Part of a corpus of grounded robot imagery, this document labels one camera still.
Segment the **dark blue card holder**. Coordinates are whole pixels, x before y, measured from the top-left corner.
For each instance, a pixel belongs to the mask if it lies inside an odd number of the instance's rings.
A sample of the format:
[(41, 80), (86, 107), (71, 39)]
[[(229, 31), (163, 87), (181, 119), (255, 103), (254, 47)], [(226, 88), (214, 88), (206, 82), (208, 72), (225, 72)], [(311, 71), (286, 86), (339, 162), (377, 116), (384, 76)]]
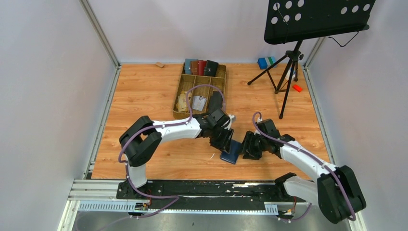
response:
[(236, 164), (241, 149), (241, 143), (231, 140), (229, 152), (222, 151), (220, 159), (230, 164)]

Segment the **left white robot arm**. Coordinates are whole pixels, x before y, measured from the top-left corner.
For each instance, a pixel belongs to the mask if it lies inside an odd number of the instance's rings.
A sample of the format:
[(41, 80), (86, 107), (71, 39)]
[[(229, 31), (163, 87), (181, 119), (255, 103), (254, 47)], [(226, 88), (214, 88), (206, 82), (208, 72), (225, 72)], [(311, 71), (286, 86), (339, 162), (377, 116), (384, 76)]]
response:
[(210, 146), (229, 152), (234, 133), (231, 126), (235, 120), (235, 115), (227, 114), (221, 108), (173, 121), (154, 121), (142, 116), (119, 138), (121, 151), (118, 161), (125, 163), (126, 178), (138, 189), (147, 183), (147, 163), (160, 144), (208, 138)]

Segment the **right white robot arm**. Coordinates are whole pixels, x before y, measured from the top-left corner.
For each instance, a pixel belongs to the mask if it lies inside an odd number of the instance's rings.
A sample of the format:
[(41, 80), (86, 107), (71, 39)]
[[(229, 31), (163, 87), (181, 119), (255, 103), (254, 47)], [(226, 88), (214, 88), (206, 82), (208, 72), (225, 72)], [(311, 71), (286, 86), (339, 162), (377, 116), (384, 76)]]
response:
[(284, 193), (317, 205), (331, 223), (355, 220), (367, 203), (354, 171), (326, 162), (304, 148), (294, 137), (280, 135), (271, 119), (253, 120), (255, 131), (248, 131), (240, 152), (245, 158), (260, 159), (264, 152), (276, 155), (309, 176), (305, 180), (288, 173), (276, 181)]

